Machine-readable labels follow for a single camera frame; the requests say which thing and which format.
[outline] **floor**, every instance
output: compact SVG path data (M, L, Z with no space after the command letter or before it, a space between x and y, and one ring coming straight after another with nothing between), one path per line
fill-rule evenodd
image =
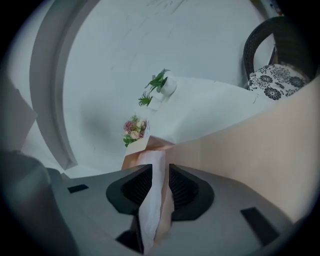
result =
M123 124L163 68L243 86L243 47L263 20L249 0L100 1L75 38L64 77L65 125L79 165L121 168ZM255 66L268 64L272 49L266 41Z

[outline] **black slot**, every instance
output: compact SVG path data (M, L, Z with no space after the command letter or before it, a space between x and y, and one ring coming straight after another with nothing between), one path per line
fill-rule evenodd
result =
M89 187L86 186L85 184L81 184L81 185L76 185L76 186L71 186L71 187L68 187L68 190L69 192L72 194L72 193L75 193L75 192L79 192L81 190L86 190L88 189Z
M200 217L214 201L214 190L208 182L169 164L169 187L172 192L174 212L172 221L191 221Z
M263 246L270 244L279 236L276 229L257 208L243 209L241 213Z
M122 214L135 215L152 186L152 164L112 182L106 189L106 197Z
M133 217L130 229L123 232L115 240L137 253L144 253L138 214Z

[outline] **wicker chair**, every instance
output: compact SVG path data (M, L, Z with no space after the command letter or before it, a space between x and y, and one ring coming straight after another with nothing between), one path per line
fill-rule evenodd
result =
M243 51L248 80L250 74L255 71L255 52L263 40L271 34L275 41L278 63L290 64L312 80L317 70L315 58L302 33L286 16L273 17L264 21L248 37Z

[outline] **black and white cushion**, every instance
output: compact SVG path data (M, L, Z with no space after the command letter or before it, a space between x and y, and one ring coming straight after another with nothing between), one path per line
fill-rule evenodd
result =
M287 65L266 65L250 74L248 90L274 101L282 100L305 86L307 81Z

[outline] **artificial flower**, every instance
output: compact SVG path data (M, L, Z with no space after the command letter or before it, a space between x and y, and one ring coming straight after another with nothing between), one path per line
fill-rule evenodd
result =
M142 124L143 124L143 120L139 120L137 123L136 123L136 126L138 127L138 128L140 128L141 126L142 126Z
M134 122L133 121L128 121L124 124L123 129L127 132L131 132L134 129Z
M137 140L137 139L140 138L139 132L137 132L137 131L135 131L135 130L133 130L133 131L130 132L130 136L131 136L131 138L134 139L134 140Z

